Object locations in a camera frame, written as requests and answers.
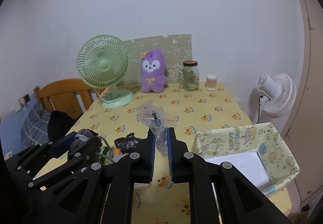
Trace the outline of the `white cloth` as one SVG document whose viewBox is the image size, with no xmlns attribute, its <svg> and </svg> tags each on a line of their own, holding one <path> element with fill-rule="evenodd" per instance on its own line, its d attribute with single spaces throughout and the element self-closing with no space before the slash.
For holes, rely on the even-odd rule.
<svg viewBox="0 0 323 224">
<path fill-rule="evenodd" d="M 134 189 L 136 190 L 144 190 L 147 189 L 151 186 L 151 183 L 148 184 L 142 184 L 142 183 L 135 183 L 134 184 Z"/>
</svg>

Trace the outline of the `green tissue pack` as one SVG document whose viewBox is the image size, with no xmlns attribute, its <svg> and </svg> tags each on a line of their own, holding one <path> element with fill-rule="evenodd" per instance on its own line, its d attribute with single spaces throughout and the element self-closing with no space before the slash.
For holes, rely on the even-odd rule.
<svg viewBox="0 0 323 224">
<path fill-rule="evenodd" d="M 115 148 L 115 147 L 112 147 L 111 149 L 109 149 L 108 147 L 103 146 L 101 148 L 100 153 L 105 155 L 105 156 L 109 156 L 113 160 L 113 162 L 112 162 L 108 158 L 100 156 L 99 157 L 100 162 L 102 164 L 104 164 L 104 165 L 108 165 L 108 164 L 111 164 L 111 163 L 118 162 L 119 159 L 123 156 L 123 153 L 121 152 L 121 150 L 118 149 L 118 148 Z"/>
</svg>

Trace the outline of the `black plastic bag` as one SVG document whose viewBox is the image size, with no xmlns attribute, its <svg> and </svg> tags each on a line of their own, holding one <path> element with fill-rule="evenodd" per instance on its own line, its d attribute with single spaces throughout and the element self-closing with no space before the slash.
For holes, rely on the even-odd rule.
<svg viewBox="0 0 323 224">
<path fill-rule="evenodd" d="M 117 138 L 114 141 L 115 147 L 119 149 L 122 154 L 141 152 L 145 143 L 146 138 L 136 137 L 134 132 L 129 133 L 126 137 Z"/>
</svg>

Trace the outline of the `clear plastic bag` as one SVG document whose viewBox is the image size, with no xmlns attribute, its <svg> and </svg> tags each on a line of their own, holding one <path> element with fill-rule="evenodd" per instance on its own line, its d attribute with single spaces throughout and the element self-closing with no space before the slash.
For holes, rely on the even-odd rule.
<svg viewBox="0 0 323 224">
<path fill-rule="evenodd" d="M 135 108 L 137 120 L 146 125 L 155 136 L 157 150 L 168 155 L 167 132 L 170 127 L 175 128 L 178 122 L 177 115 L 169 115 L 161 108 L 150 102 L 145 102 Z"/>
</svg>

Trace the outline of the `plaid blue pillow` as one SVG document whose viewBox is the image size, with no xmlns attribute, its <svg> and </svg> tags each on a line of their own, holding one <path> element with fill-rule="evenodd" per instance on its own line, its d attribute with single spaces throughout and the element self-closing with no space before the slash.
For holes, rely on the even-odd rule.
<svg viewBox="0 0 323 224">
<path fill-rule="evenodd" d="M 29 112 L 20 131 L 23 148 L 36 144 L 44 145 L 49 142 L 49 120 L 50 112 L 44 109 L 41 103 L 36 103 Z"/>
</svg>

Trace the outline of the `patterned storage box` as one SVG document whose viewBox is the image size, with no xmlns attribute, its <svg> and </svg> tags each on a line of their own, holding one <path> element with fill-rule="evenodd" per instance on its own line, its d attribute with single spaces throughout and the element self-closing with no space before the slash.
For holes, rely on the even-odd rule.
<svg viewBox="0 0 323 224">
<path fill-rule="evenodd" d="M 231 163 L 266 196 L 283 189 L 300 173 L 290 149 L 270 122 L 199 131 L 192 151 L 210 163 Z"/>
</svg>

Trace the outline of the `black garment on chair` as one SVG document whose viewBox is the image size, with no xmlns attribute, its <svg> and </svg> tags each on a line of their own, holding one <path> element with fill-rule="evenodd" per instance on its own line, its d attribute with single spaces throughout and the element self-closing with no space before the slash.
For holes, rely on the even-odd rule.
<svg viewBox="0 0 323 224">
<path fill-rule="evenodd" d="M 55 110 L 51 112 L 47 127 L 49 141 L 55 143 L 62 139 L 81 116 L 82 114 L 76 119 L 73 119 L 62 111 Z"/>
</svg>

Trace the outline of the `purple plush bunny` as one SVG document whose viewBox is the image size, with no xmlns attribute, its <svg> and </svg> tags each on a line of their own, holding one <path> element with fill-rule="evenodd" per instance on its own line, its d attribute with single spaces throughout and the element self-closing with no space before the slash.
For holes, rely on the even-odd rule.
<svg viewBox="0 0 323 224">
<path fill-rule="evenodd" d="M 164 91 L 167 83 L 166 62 L 160 49 L 142 53 L 140 71 L 141 91 L 143 93 L 161 93 Z"/>
</svg>

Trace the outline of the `beige door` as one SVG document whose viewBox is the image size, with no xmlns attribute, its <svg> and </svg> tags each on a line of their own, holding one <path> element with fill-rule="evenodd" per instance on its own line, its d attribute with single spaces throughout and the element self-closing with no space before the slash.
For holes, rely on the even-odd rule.
<svg viewBox="0 0 323 224">
<path fill-rule="evenodd" d="M 322 7 L 299 0 L 304 26 L 304 57 L 295 106 L 282 131 L 301 171 L 288 184 L 300 207 L 322 194 Z"/>
</svg>

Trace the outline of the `glass jar with lid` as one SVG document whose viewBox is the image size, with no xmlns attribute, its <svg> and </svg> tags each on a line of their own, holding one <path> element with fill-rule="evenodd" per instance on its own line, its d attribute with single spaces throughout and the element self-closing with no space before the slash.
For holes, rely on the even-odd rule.
<svg viewBox="0 0 323 224">
<path fill-rule="evenodd" d="M 195 91 L 199 88 L 198 63 L 193 60 L 183 62 L 183 67 L 178 73 L 181 88 L 186 91 Z"/>
</svg>

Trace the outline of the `green desk fan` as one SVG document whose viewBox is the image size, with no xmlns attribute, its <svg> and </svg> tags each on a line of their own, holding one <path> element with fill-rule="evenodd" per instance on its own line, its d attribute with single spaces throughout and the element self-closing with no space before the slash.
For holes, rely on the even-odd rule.
<svg viewBox="0 0 323 224">
<path fill-rule="evenodd" d="M 88 40 L 77 56 L 80 78 L 94 89 L 109 89 L 100 95 L 102 106 L 123 107 L 134 99 L 128 89 L 118 89 L 129 65 L 129 56 L 122 41 L 114 36 L 98 35 Z"/>
</svg>

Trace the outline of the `cotton swab container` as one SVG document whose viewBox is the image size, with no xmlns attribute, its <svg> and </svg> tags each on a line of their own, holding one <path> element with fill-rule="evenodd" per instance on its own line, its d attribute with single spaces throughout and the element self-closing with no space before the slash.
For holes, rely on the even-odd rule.
<svg viewBox="0 0 323 224">
<path fill-rule="evenodd" d="M 216 85 L 217 85 L 217 76 L 215 74 L 208 74 L 206 76 L 206 83 L 205 87 L 209 91 L 214 91 L 216 90 Z"/>
</svg>

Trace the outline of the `white floor fan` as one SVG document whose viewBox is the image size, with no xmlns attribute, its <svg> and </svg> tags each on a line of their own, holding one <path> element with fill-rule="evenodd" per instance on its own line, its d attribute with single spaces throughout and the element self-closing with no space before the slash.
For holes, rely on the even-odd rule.
<svg viewBox="0 0 323 224">
<path fill-rule="evenodd" d="M 290 115 L 296 101 L 297 88 L 289 75 L 263 73 L 256 80 L 256 91 L 259 96 L 256 98 L 254 122 L 258 124 L 262 114 L 272 120 Z"/>
</svg>

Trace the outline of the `wall power outlet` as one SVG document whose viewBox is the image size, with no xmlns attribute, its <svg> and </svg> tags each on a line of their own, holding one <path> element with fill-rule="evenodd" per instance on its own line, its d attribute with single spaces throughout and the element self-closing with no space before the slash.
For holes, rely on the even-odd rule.
<svg viewBox="0 0 323 224">
<path fill-rule="evenodd" d="M 19 99 L 20 107 L 24 107 L 25 105 L 27 105 L 27 103 L 29 103 L 30 100 L 31 100 L 31 98 L 30 98 L 29 94 L 26 94 L 25 96 L 20 98 Z"/>
</svg>

